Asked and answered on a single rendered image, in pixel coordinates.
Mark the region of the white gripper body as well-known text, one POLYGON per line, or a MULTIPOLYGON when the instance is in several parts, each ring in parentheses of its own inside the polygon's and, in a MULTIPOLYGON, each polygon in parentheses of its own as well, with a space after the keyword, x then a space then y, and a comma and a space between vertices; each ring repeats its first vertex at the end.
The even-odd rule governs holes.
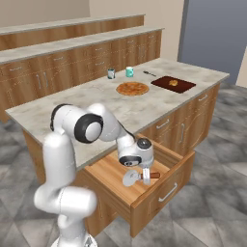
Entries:
POLYGON ((151 184, 151 170, 149 167, 142 169, 142 177, 143 177, 143 183, 145 185, 151 184))

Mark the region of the open wooden drawer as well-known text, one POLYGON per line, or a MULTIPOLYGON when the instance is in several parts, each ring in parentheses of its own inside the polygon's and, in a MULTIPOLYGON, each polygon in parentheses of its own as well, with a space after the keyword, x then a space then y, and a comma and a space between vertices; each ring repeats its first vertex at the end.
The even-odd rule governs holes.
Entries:
POLYGON ((135 237, 152 218, 180 191, 190 180, 195 152, 181 156, 156 142, 154 148, 153 178, 150 185, 137 181, 130 187, 123 185, 123 177, 128 168, 121 165, 115 151, 106 155, 85 169, 90 187, 97 193, 99 202, 95 213, 96 226, 104 229, 118 215, 130 225, 130 235, 135 237), (164 202, 163 198, 173 187, 178 188, 164 202))

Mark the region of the closed wooden drawer front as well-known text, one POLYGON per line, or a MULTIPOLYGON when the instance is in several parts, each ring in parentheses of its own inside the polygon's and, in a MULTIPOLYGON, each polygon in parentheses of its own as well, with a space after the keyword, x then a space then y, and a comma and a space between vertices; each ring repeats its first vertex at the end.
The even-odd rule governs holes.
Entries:
POLYGON ((152 139, 156 142, 159 142, 162 139, 162 135, 165 134, 168 130, 175 127, 180 121, 182 121, 189 113, 190 113, 191 104, 185 103, 180 108, 175 110, 174 112, 169 113, 166 117, 152 124, 150 127, 146 128, 141 132, 142 135, 152 139), (167 123, 160 129, 156 129, 157 125, 161 125, 165 123, 168 119, 170 122, 167 123))

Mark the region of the round pizza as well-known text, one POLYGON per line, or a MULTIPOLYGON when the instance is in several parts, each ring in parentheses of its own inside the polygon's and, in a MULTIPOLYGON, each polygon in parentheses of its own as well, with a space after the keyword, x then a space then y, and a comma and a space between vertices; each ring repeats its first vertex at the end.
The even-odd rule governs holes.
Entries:
POLYGON ((149 87, 140 82, 130 81, 120 84, 116 91, 124 96, 140 96, 149 91, 149 87))

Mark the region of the dark red cutting board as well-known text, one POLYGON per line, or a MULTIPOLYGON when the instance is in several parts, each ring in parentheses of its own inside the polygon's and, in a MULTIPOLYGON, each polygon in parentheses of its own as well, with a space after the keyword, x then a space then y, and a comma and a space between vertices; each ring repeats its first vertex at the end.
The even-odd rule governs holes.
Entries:
POLYGON ((163 76, 159 79, 152 81, 151 83, 154 86, 157 86, 159 88, 166 89, 166 90, 178 93, 178 94, 183 94, 184 92, 186 92, 186 91, 188 91, 188 90, 190 90, 196 86, 195 83, 188 82, 188 81, 178 79, 175 77, 171 77, 171 76, 163 76), (177 86, 170 86, 169 85, 170 80, 177 80, 178 85, 177 86))

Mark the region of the small wooden drawer front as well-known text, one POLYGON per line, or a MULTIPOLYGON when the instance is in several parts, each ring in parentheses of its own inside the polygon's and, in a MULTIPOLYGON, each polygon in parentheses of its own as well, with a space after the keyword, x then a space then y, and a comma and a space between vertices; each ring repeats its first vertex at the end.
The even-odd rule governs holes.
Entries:
POLYGON ((201 93, 199 96, 197 96, 192 101, 192 109, 194 111, 198 111, 198 110, 202 109, 203 107, 205 107, 208 103, 210 103, 218 95, 219 87, 220 87, 220 85, 217 84, 217 85, 211 87, 210 89, 206 90, 205 92, 201 93), (207 95, 206 99, 204 99, 202 101, 198 101, 199 98, 202 98, 205 95, 207 95))

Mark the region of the wooden raised counter run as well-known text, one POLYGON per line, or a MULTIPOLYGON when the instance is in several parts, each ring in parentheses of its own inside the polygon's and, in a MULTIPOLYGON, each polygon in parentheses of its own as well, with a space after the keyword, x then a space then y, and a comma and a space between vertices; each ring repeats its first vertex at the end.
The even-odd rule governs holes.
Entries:
POLYGON ((144 25, 145 14, 83 17, 0 28, 0 51, 144 25))

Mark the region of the wooden island cabinet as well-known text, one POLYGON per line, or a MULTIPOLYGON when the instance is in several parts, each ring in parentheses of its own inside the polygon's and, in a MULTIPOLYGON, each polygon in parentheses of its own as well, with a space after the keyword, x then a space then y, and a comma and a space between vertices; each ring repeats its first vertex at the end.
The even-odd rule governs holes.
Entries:
POLYGON ((151 185, 121 185, 124 168, 115 152, 77 173, 74 184, 89 186, 98 195, 96 211, 85 220, 90 234, 98 235, 121 216, 134 237, 175 197, 190 179, 194 148, 208 135, 218 90, 215 85, 171 113, 165 129, 151 126, 141 132, 154 143, 153 170, 161 174, 151 185))

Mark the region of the wooden cupboard door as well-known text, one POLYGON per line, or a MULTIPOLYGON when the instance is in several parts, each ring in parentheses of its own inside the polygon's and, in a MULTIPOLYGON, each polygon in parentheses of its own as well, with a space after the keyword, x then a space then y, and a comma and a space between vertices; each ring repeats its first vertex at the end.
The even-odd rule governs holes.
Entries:
POLYGON ((171 130, 170 150, 185 156, 192 151, 204 137, 207 112, 203 107, 198 111, 190 109, 190 113, 171 130), (181 124, 185 124, 184 137, 180 143, 181 124))

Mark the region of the long wooden cupboard run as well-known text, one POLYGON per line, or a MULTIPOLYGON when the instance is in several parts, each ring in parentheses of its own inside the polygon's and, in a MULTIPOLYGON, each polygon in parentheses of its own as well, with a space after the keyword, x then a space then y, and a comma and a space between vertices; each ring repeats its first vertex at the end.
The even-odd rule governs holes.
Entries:
POLYGON ((0 121, 6 110, 160 57, 162 30, 135 27, 0 52, 0 121))

